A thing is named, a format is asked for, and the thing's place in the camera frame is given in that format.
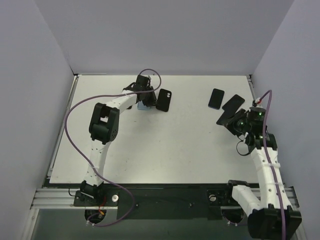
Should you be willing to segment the light blue cased phone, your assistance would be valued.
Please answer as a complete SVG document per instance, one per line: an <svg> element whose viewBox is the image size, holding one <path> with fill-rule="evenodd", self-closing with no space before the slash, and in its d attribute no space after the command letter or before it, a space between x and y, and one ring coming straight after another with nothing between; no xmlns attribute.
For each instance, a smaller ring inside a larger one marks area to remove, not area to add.
<svg viewBox="0 0 320 240"><path fill-rule="evenodd" d="M137 103L137 109L140 110L140 111L149 111L151 109L150 106L146 106L144 105L144 103L142 101L139 101Z"/></svg>

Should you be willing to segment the black phone from blue case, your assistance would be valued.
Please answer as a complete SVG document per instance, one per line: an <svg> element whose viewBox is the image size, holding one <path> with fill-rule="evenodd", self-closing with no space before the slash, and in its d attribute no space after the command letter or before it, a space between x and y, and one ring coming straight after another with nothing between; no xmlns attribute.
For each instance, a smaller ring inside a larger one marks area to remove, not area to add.
<svg viewBox="0 0 320 240"><path fill-rule="evenodd" d="M222 106L222 109L229 114L235 114L244 102L243 97L235 94Z"/></svg>

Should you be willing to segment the blue phone black screen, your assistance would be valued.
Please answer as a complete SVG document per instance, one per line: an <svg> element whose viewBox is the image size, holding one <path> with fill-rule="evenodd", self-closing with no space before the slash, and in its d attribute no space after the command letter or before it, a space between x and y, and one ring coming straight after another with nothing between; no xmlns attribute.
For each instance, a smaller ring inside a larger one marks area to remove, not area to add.
<svg viewBox="0 0 320 240"><path fill-rule="evenodd" d="M225 95L224 90L214 88L212 90L212 93L208 102L208 107L215 110L219 110L221 108L224 95Z"/></svg>

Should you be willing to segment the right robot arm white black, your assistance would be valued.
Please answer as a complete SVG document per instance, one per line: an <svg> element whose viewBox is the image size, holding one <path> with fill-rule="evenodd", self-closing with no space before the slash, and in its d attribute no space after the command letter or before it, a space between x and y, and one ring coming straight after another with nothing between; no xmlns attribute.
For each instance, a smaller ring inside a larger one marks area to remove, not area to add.
<svg viewBox="0 0 320 240"><path fill-rule="evenodd" d="M289 240L300 226L302 216L286 194L277 141L264 125L266 113L266 109L252 106L249 110L240 109L222 122L234 136L243 136L255 166L260 192L257 197L247 182L229 180L230 188L223 192L223 198L230 205L241 206L253 239Z"/></svg>

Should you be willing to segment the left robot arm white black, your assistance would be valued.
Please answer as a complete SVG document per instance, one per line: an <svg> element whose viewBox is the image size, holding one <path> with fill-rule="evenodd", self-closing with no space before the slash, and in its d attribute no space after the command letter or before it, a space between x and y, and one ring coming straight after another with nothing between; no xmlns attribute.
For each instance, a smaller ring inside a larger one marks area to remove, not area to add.
<svg viewBox="0 0 320 240"><path fill-rule="evenodd" d="M144 102L148 107L156 103L150 77L138 75L120 96L94 106L89 123L91 151L88 169L80 184L80 193L92 206L99 205L104 198L102 176L108 149L119 133L120 115L138 102Z"/></svg>

